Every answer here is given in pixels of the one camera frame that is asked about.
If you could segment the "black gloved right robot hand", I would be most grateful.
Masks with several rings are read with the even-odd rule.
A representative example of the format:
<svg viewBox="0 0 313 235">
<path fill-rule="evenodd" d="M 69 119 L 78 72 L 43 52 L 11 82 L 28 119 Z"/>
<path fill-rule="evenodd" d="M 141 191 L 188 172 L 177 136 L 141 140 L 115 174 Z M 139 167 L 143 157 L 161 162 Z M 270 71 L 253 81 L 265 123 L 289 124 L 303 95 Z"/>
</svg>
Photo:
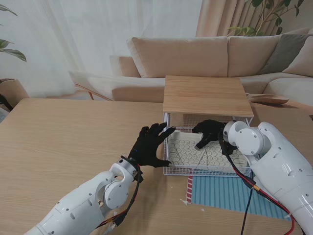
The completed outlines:
<svg viewBox="0 0 313 235">
<path fill-rule="evenodd" d="M 202 149 L 209 142 L 217 141 L 219 132 L 223 130 L 225 126 L 225 122 L 218 122 L 211 119 L 198 123 L 192 129 L 192 133 L 202 133 L 202 139 L 196 144 L 196 148 Z"/>
</svg>

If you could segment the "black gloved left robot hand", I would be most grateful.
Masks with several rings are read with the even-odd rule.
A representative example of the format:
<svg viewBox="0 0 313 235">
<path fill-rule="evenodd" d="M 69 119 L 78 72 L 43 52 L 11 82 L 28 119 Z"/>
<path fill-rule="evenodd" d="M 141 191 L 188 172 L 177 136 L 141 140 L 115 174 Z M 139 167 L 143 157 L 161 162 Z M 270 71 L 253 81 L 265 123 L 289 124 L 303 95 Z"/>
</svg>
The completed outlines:
<svg viewBox="0 0 313 235">
<path fill-rule="evenodd" d="M 157 157 L 157 149 L 176 130 L 175 127 L 168 128 L 163 132 L 167 123 L 154 123 L 151 127 L 144 126 L 133 145 L 128 159 L 140 166 L 168 167 L 171 162 L 161 160 Z"/>
</svg>

